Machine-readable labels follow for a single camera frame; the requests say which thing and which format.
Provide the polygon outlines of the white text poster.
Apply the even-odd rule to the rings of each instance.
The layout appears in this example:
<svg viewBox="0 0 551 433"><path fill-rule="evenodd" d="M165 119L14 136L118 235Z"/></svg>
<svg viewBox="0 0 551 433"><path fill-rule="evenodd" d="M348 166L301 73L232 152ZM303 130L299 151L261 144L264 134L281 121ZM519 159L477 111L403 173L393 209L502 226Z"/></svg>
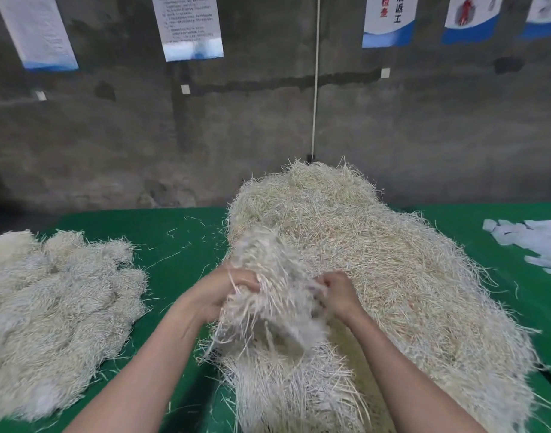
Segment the white text poster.
<svg viewBox="0 0 551 433"><path fill-rule="evenodd" d="M152 0L166 62L224 56L216 0Z"/></svg>
<svg viewBox="0 0 551 433"><path fill-rule="evenodd" d="M25 69L79 69L56 0L0 0L0 14Z"/></svg>

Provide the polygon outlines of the pile of white paper strips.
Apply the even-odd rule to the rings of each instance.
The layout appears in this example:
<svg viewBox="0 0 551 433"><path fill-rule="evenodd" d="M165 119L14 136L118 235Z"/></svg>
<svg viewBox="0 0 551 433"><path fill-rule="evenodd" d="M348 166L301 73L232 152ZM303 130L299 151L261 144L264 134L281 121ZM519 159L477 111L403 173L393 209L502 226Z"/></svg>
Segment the pile of white paper strips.
<svg viewBox="0 0 551 433"><path fill-rule="evenodd" d="M482 229L501 246L514 245L535 253L536 256L525 256L525 262L542 267L551 274L551 219L525 220L522 223L484 219Z"/></svg>

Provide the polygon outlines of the person's left forearm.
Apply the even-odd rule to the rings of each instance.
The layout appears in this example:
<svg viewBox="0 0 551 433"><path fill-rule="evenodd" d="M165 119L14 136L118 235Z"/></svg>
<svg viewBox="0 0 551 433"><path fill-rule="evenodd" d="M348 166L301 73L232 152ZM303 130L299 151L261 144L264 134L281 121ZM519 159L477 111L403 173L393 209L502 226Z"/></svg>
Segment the person's left forearm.
<svg viewBox="0 0 551 433"><path fill-rule="evenodd" d="M181 296L132 360L63 433L158 433L205 323L220 307Z"/></svg>

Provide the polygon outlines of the bundle of pale straw sticks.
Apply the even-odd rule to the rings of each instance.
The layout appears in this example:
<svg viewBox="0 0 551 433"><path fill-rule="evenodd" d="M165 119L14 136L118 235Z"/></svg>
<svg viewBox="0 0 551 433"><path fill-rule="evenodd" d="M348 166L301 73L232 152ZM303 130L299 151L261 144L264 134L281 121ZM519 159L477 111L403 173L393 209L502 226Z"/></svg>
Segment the bundle of pale straw sticks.
<svg viewBox="0 0 551 433"><path fill-rule="evenodd" d="M329 328L310 276L295 250L276 232L254 227L233 245L229 262L252 271L259 291L236 286L207 340L205 356L300 356L327 342Z"/></svg>

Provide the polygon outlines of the person's right forearm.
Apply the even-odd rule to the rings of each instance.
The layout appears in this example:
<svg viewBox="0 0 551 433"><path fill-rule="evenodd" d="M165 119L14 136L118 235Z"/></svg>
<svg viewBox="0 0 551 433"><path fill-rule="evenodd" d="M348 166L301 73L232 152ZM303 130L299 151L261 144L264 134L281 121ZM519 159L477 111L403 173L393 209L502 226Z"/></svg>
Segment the person's right forearm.
<svg viewBox="0 0 551 433"><path fill-rule="evenodd" d="M359 305L341 316L357 339L397 433L487 433L416 367Z"/></svg>

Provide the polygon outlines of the pile of bundled white sticks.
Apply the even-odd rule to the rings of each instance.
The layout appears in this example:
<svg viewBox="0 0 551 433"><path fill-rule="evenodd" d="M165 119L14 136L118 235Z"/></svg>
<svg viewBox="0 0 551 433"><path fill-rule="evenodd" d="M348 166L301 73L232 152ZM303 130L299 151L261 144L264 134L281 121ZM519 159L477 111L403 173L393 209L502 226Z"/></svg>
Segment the pile of bundled white sticks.
<svg viewBox="0 0 551 433"><path fill-rule="evenodd" d="M147 274L135 245L58 230L0 235L0 420L32 422L80 400L101 364L120 356Z"/></svg>

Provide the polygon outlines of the green table cloth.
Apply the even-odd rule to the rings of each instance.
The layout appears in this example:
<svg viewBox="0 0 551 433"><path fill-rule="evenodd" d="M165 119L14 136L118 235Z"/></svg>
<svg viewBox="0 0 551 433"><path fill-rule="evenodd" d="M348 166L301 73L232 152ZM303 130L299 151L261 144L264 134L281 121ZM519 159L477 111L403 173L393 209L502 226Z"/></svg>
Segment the green table cloth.
<svg viewBox="0 0 551 433"><path fill-rule="evenodd" d="M35 422L3 420L0 433L62 433L86 403L101 391L144 344L171 303L201 275L213 269L227 250L226 208L100 210L66 215L0 208L0 234L30 229L41 235L56 230L83 231L89 240L126 238L137 246L135 263L149 276L146 302L151 311L136 324L121 357L102 364L96 382L76 404ZM229 407L232 391L220 383L210 364L193 357L164 416L160 433L237 433Z"/></svg>

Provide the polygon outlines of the white poster with blue edge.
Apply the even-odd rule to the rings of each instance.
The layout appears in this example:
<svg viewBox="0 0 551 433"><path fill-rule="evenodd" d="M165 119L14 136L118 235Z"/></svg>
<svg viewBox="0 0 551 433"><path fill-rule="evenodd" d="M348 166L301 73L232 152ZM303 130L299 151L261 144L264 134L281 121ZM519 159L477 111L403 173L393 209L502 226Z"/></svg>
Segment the white poster with blue edge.
<svg viewBox="0 0 551 433"><path fill-rule="evenodd" d="M362 48L410 43L418 0L367 0Z"/></svg>

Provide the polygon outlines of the large pile of straw sticks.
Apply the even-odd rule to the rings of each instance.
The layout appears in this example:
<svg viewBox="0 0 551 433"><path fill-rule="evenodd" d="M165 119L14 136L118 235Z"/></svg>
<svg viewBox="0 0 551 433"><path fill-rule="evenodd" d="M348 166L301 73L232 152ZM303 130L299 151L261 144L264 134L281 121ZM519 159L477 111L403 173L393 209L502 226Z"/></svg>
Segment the large pile of straw sticks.
<svg viewBox="0 0 551 433"><path fill-rule="evenodd" d="M230 250L267 227L313 278L339 269L395 346L488 433L531 433L537 353L480 283L480 270L415 213L382 204L347 164L296 161L242 184L228 211ZM324 312L327 342L300 356L222 356L238 433L395 433L354 336Z"/></svg>

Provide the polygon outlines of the person's right hand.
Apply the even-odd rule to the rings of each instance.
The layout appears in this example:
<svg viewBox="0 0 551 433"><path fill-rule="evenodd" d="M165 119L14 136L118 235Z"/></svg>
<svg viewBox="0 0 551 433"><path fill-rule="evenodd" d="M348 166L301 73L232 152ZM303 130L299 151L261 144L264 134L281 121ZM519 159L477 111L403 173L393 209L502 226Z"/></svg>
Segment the person's right hand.
<svg viewBox="0 0 551 433"><path fill-rule="evenodd" d="M354 318L364 312L358 294L349 276L343 271L331 271L315 277L324 287L321 302L337 319L350 327Z"/></svg>

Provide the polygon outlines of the white poster with grey figure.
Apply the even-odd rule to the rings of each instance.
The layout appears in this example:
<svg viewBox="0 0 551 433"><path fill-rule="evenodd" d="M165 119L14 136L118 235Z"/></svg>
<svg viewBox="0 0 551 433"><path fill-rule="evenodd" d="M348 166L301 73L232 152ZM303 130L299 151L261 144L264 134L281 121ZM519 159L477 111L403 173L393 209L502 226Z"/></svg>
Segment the white poster with grey figure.
<svg viewBox="0 0 551 433"><path fill-rule="evenodd" d="M519 36L525 40L551 37L551 0L532 0Z"/></svg>

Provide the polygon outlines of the white poster with red figure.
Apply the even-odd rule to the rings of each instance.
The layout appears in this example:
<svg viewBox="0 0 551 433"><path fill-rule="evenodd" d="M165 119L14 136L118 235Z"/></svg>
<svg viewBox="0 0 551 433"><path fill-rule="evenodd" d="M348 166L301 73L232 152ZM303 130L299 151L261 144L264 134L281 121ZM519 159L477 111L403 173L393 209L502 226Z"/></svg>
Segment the white poster with red figure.
<svg viewBox="0 0 551 433"><path fill-rule="evenodd" d="M492 37L503 0L450 0L443 44L479 43Z"/></svg>

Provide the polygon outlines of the person's left hand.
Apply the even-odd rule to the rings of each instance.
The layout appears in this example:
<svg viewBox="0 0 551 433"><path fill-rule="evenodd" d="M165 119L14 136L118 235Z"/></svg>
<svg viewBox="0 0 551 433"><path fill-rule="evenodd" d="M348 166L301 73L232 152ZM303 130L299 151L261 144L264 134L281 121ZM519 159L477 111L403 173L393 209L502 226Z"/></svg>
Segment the person's left hand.
<svg viewBox="0 0 551 433"><path fill-rule="evenodd" d="M227 263L201 278L181 295L180 303L194 314L196 320L211 323L218 319L228 295Z"/></svg>

